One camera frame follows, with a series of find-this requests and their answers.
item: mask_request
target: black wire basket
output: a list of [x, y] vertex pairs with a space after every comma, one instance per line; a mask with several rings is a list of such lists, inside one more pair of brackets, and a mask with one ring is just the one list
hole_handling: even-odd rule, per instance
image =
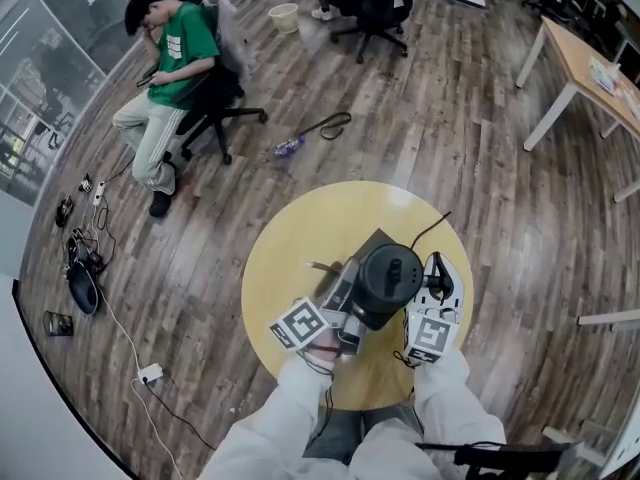
[[73, 320], [70, 316], [45, 311], [42, 323], [47, 336], [73, 336]]

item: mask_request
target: white cable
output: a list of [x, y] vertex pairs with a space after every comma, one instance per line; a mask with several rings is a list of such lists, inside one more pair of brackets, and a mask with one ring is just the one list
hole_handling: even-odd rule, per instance
[[116, 324], [118, 324], [118, 327], [120, 327], [120, 329], [122, 329], [122, 332], [124, 333], [124, 335], [129, 340], [129, 343], [131, 343], [131, 348], [133, 349], [133, 358], [136, 360], [136, 368], [137, 368], [137, 371], [139, 372], [141, 370], [141, 368], [140, 368], [140, 363], [138, 363], [138, 351], [136, 350], [136, 346], [133, 344], [133, 340], [131, 339], [131, 336], [129, 336], [129, 333], [127, 333], [127, 331], [124, 330], [124, 327], [122, 327], [120, 322], [118, 322], [118, 319], [116, 318], [116, 315], [113, 312], [113, 309], [111, 309], [111, 304], [109, 304], [109, 301], [104, 296], [104, 292], [102, 291], [102, 288], [97, 283], [96, 283], [96, 285], [98, 286], [98, 290], [100, 290], [100, 294], [102, 295], [102, 298], [104, 299], [105, 304], [109, 308], [109, 312], [111, 313], [111, 316], [113, 317], [114, 322]]
[[153, 427], [153, 431], [156, 433], [156, 437], [158, 438], [158, 441], [160, 442], [162, 447], [167, 451], [167, 453], [169, 454], [169, 457], [171, 457], [171, 462], [173, 462], [173, 467], [175, 468], [176, 472], [178, 473], [178, 476], [180, 477], [180, 479], [182, 479], [182, 473], [180, 473], [180, 470], [178, 469], [178, 465], [176, 464], [176, 459], [173, 457], [173, 454], [171, 453], [169, 448], [167, 448], [167, 445], [165, 445], [162, 442], [162, 439], [160, 439], [160, 434], [158, 434], [158, 429], [156, 428], [155, 423], [153, 423], [153, 420], [151, 419], [151, 415], [149, 414], [149, 409], [147, 409], [147, 404], [144, 403], [143, 398], [138, 394], [138, 392], [136, 391], [136, 388], [133, 387], [133, 383], [136, 382], [136, 381], [140, 382], [139, 379], [133, 379], [131, 381], [131, 390], [135, 393], [135, 395], [138, 397], [138, 399], [142, 402], [142, 405], [144, 406], [144, 412], [147, 413], [147, 418], [149, 418], [149, 422], [151, 423], [151, 426]]
[[93, 207], [93, 218], [91, 219], [91, 229], [93, 229], [93, 232], [96, 235], [96, 242], [98, 242], [98, 249], [97, 252], [98, 254], [100, 254], [100, 237], [98, 236], [98, 232], [96, 231], [96, 226], [95, 226], [95, 221], [96, 221], [96, 211], [98, 210], [97, 206]]

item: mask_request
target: green t-shirt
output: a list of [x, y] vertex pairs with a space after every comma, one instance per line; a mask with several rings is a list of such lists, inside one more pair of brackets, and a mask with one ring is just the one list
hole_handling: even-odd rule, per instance
[[[185, 2], [164, 26], [162, 37], [158, 43], [160, 49], [158, 71], [173, 73], [191, 64], [194, 60], [219, 55], [220, 52], [213, 40], [205, 12], [197, 5]], [[181, 101], [180, 103], [172, 101], [174, 96], [189, 83], [191, 83], [191, 78], [152, 86], [149, 88], [148, 97], [160, 105], [189, 109], [192, 101]]]

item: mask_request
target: person's hand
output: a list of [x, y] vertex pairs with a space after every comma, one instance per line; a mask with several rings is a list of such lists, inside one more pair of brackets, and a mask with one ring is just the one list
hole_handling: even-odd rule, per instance
[[[314, 348], [314, 346], [322, 347], [322, 349], [335, 348], [336, 351], [321, 350]], [[333, 329], [327, 329], [309, 344], [305, 352], [313, 357], [332, 363], [338, 357], [337, 350], [340, 350], [340, 340]]]
[[171, 82], [173, 82], [173, 76], [164, 71], [156, 71], [151, 77], [151, 85], [166, 85]]

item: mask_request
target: white sleeve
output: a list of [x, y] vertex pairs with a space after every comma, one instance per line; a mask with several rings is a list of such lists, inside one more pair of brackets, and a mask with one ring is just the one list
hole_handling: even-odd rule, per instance
[[320, 397], [330, 386], [329, 376], [316, 373], [297, 355], [290, 358], [264, 406], [231, 427], [199, 479], [283, 478], [302, 457], [318, 420]]
[[424, 440], [439, 444], [505, 443], [504, 427], [466, 386], [469, 366], [458, 349], [436, 364], [416, 368], [415, 406]]

